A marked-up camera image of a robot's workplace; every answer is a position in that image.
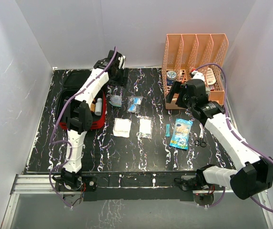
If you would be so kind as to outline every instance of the orange mesh file holder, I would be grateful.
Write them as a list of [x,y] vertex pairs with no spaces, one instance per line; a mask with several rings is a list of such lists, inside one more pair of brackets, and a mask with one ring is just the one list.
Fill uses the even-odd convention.
[[[227,48],[228,40],[225,34],[167,34],[162,63],[164,96],[166,97],[171,89],[166,81],[168,71],[175,71],[178,75],[177,80],[184,83],[190,79],[189,73],[193,68],[209,62],[222,66]],[[210,91],[209,99],[223,105],[224,88],[220,80],[221,72],[216,66],[207,66],[200,69],[205,77],[208,67],[213,70],[216,78],[215,90]],[[165,104],[165,108],[181,109],[175,104],[176,100],[177,97],[174,96],[171,103]]]

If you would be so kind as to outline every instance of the white tissue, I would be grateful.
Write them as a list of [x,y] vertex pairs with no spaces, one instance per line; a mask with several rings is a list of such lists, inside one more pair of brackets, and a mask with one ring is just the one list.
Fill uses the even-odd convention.
[[145,135],[151,135],[151,120],[140,119],[140,133]]
[[131,121],[129,119],[116,118],[113,134],[117,137],[130,137]]

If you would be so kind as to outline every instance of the white wall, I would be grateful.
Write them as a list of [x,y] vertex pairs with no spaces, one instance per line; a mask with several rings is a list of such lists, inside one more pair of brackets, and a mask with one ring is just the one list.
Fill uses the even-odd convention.
[[235,39],[255,0],[16,0],[58,68],[92,67],[115,45],[127,66],[161,65],[167,33]]
[[224,65],[239,131],[273,158],[273,1],[256,1]]
[[0,226],[35,135],[51,66],[14,0],[0,0]]

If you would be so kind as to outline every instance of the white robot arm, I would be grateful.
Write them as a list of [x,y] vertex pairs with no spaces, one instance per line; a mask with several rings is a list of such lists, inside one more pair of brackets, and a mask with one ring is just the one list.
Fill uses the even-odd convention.
[[105,84],[126,85],[127,77],[124,74],[124,63],[125,56],[113,50],[109,52],[107,58],[97,61],[91,75],[76,93],[78,95],[67,105],[64,111],[62,120],[68,128],[68,141],[71,143],[71,147],[68,146],[67,148],[66,163],[61,170],[61,177],[53,177],[53,179],[68,189],[78,188],[81,183],[83,141],[93,122],[90,106]]
[[195,78],[186,83],[175,82],[167,95],[167,103],[172,101],[174,94],[179,94],[176,104],[189,108],[192,115],[219,140],[236,168],[204,166],[197,169],[196,178],[184,182],[188,184],[187,188],[195,190],[205,185],[217,184],[231,188],[240,199],[246,199],[272,186],[273,165],[234,137],[231,131],[235,131],[238,136],[240,134],[233,126],[229,130],[224,109],[217,102],[208,100],[203,79]]

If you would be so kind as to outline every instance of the plastic wrapper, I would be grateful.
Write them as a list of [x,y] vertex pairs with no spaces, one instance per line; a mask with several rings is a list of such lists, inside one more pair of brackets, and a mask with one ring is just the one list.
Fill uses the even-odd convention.
[[180,149],[188,149],[188,138],[191,128],[192,121],[187,121],[184,119],[175,120],[170,146]]
[[152,138],[153,121],[152,118],[140,116],[140,130],[136,134],[138,137]]
[[128,113],[139,113],[142,106],[142,96],[128,97]]
[[120,95],[111,95],[109,103],[112,106],[121,107],[122,97]]

